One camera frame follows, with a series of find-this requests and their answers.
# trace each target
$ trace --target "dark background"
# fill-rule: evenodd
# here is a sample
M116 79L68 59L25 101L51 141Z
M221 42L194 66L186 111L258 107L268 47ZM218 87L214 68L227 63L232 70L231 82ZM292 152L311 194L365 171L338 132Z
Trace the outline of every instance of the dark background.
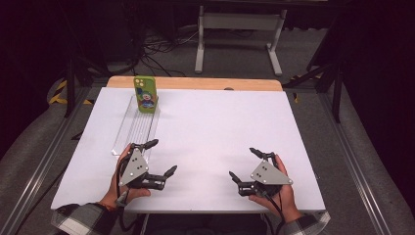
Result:
M130 44L134 32L125 21L121 2L125 1L17 0L2 5L0 158L24 129L48 109L46 95L65 74L70 53L78 53L103 68L106 62L125 62L134 57L136 52ZM344 74L350 99L414 212L412 13L409 8L384 2L367 4L357 15L339 16L316 55L315 65L346 51ZM178 27L197 22L198 11L197 6L153 6L146 8L141 20L172 39ZM291 11L285 27L325 28L332 24L333 16Z

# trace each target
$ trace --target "sleeve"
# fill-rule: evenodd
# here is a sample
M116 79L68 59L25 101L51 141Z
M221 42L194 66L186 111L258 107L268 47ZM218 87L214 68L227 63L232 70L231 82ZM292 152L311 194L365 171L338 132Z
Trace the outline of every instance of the sleeve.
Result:
M55 210L51 223L70 235L110 234L116 217L116 211L99 204L70 204Z
M324 230L330 220L327 211L305 214L303 217L284 226L285 235L314 235Z

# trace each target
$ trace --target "white tabletop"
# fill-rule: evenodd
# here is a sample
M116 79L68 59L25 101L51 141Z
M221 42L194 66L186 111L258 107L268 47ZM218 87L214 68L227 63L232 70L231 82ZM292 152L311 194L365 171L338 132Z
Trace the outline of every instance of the white tabletop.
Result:
M151 174L178 168L162 191L132 201L130 212L266 212L241 197L229 176L243 181L260 159L250 147L275 152L294 180L301 211L325 210L285 92L158 90L161 110L149 158ZM132 88L103 88L51 209L99 201L115 171L112 147Z

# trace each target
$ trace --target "wooden edge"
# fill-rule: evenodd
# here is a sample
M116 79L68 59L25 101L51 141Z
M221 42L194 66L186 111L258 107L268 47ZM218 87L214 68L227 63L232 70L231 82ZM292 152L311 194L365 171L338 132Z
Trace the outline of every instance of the wooden edge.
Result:
M133 88L134 76L113 76L107 87ZM281 82L266 79L207 78L207 77L163 77L155 76L158 89L200 89L200 90L254 90L282 91Z

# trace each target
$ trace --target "hand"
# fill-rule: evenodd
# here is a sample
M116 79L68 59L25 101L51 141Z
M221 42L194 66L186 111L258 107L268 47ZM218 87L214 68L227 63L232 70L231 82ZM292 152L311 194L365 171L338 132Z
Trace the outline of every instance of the hand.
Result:
M288 176L287 170L285 169L285 166L278 155L275 155L275 160L277 161L277 165L280 171ZM266 198L261 198L257 195L250 195L250 200L262 205L263 207L268 208L271 212L280 216L280 213L278 213L272 203L269 202ZM272 197L272 200L282 210L283 216L285 217L287 223L294 221L302 216L302 214L297 209L296 202L294 200L294 190L290 184L283 185L280 192Z
M110 188L107 192L107 194L104 196L104 198L100 201L100 203L103 203L105 205L108 205L112 208L116 208L115 200L117 199L116 194L116 170L118 169L119 163L121 163L121 160L125 158L125 156L128 154L128 151L130 149L130 145L128 145L125 150L122 152L121 156L119 156L118 162L116 163L115 172L113 174L113 178L111 179ZM122 186L119 188L120 194L125 192L127 190L126 186ZM127 204L130 203L133 199L139 198L139 197L149 197L151 195L151 192L148 189L141 188L141 189L130 189L128 193L127 198Z

